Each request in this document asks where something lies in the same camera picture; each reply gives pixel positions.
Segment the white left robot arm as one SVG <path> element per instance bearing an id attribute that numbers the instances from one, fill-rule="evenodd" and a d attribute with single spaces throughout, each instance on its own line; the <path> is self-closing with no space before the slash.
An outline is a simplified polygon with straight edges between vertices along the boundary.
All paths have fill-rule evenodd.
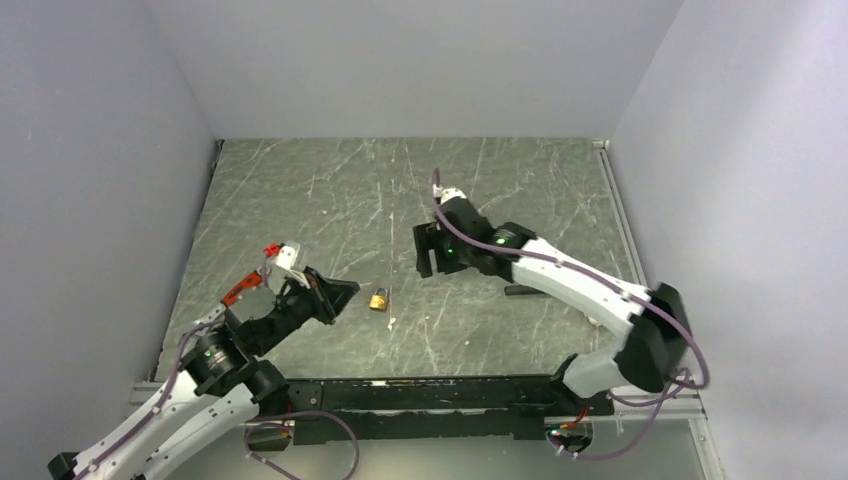
<path id="1" fill-rule="evenodd" d="M 95 445 L 51 459 L 51 477 L 142 478 L 145 465 L 176 461 L 164 451 L 169 440 L 195 446 L 239 414 L 272 420 L 290 413 L 290 384 L 265 354 L 311 319 L 334 324 L 359 290 L 311 267 L 284 275 L 278 290 L 251 272 L 184 334 L 160 389 Z"/>

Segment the brass padlock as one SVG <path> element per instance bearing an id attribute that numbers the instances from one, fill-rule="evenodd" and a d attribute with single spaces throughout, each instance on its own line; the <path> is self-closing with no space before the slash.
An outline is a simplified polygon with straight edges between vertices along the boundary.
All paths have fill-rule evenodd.
<path id="1" fill-rule="evenodd" d="M 389 306 L 389 289 L 387 287 L 378 287 L 372 293 L 368 308 L 373 311 L 386 312 Z"/>

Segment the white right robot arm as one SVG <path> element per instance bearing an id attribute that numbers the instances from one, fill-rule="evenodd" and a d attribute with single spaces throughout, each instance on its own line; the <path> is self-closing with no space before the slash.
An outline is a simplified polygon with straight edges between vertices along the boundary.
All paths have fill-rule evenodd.
<path id="1" fill-rule="evenodd" d="M 679 292 L 605 274 L 514 222 L 494 227 L 461 193 L 444 192 L 432 221 L 413 228 L 416 269 L 428 278 L 473 268 L 557 299 L 609 330 L 614 345 L 573 354 L 553 377 L 551 401 L 574 415 L 590 397 L 631 385 L 660 393 L 692 338 Z"/>

